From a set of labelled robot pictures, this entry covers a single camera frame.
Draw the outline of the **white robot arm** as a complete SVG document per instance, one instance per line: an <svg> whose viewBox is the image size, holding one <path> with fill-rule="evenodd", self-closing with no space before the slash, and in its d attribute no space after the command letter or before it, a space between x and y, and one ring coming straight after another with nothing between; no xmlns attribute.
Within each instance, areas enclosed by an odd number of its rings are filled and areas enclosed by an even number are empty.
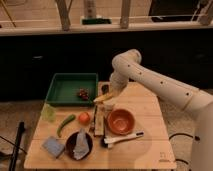
<svg viewBox="0 0 213 171"><path fill-rule="evenodd" d="M158 97L196 116L189 171L213 171L213 95L141 65L142 56L130 49L112 59L111 91L120 94L130 79Z"/></svg>

